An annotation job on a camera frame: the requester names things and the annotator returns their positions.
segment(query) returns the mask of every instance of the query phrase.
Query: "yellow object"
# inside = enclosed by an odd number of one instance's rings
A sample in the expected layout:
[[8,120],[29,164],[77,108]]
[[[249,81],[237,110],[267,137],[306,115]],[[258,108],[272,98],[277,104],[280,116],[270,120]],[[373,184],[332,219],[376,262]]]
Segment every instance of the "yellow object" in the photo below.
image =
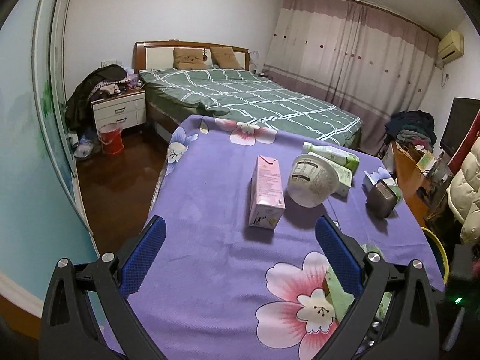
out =
[[432,233],[426,227],[422,227],[421,229],[423,230],[423,233],[425,234],[425,236],[433,241],[433,243],[437,247],[438,252],[440,252],[440,255],[442,256],[443,282],[447,284],[448,275],[450,275],[450,265],[448,264],[447,253],[445,252],[445,249],[443,248],[442,243],[434,233]]
[[438,44],[438,56],[446,65],[460,58],[465,52],[464,37],[460,32],[450,31]]

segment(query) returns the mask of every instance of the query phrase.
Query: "air conditioner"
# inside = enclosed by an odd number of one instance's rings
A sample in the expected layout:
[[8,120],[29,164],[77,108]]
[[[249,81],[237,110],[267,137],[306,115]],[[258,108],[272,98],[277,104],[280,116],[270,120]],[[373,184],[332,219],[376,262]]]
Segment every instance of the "air conditioner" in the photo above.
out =
[[460,58],[464,53],[464,39],[460,32],[450,31],[438,44],[438,57],[443,64]]

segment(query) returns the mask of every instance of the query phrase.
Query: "clothes pile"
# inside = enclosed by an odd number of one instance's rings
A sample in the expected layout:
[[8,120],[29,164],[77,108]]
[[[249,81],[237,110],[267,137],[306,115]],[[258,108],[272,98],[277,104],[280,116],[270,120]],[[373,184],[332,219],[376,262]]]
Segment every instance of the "clothes pile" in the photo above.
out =
[[67,101],[65,112],[67,127],[81,135],[89,126],[94,125],[90,102],[119,95],[136,85],[136,75],[130,74],[117,64],[93,71],[77,86]]
[[390,121],[385,125],[385,145],[393,140],[404,144],[411,143],[413,146],[421,145],[431,152],[437,137],[435,135],[434,117],[423,111],[402,111],[393,114]]

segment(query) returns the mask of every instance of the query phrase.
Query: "white cup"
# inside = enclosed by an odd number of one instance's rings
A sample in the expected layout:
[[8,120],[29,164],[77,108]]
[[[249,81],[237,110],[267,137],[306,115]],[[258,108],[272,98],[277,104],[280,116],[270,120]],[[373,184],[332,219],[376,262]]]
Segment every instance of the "white cup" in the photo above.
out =
[[299,155],[293,162],[287,191],[294,202],[303,207],[316,207],[334,193],[340,184],[336,171],[321,157]]

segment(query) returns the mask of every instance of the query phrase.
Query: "red bucket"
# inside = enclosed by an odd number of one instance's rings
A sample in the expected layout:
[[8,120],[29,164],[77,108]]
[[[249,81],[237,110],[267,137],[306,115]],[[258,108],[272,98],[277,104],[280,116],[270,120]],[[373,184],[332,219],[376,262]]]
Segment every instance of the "red bucket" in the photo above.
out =
[[120,123],[109,123],[100,127],[98,130],[98,138],[102,142],[104,154],[118,154],[123,152],[125,147],[122,142],[123,127]]

